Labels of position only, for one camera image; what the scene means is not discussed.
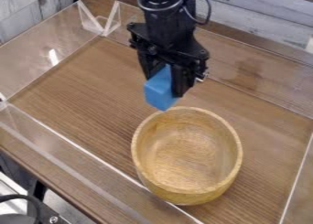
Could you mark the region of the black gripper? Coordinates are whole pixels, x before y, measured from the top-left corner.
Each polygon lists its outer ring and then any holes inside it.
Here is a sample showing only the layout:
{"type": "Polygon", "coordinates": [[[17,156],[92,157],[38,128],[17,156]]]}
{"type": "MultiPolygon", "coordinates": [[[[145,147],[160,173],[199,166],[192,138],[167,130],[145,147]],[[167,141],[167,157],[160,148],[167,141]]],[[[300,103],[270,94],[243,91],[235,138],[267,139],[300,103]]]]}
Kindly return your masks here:
{"type": "Polygon", "coordinates": [[[136,49],[139,65],[145,80],[152,78],[165,64],[171,66],[171,86],[175,97],[181,97],[193,86],[196,78],[205,76],[208,52],[193,37],[196,24],[195,2],[169,5],[139,2],[143,23],[129,23],[131,47],[136,49]]]}

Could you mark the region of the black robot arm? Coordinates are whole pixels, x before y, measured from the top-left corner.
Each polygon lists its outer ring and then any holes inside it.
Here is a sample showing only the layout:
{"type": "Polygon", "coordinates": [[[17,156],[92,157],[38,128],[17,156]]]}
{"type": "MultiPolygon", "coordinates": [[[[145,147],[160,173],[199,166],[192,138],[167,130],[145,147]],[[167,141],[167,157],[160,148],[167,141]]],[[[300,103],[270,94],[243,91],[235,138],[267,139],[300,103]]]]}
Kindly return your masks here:
{"type": "Polygon", "coordinates": [[[196,41],[196,25],[211,17],[208,0],[136,0],[144,22],[131,22],[129,46],[149,80],[163,65],[169,66],[171,93],[181,97],[196,80],[205,76],[208,51],[196,41]]]}

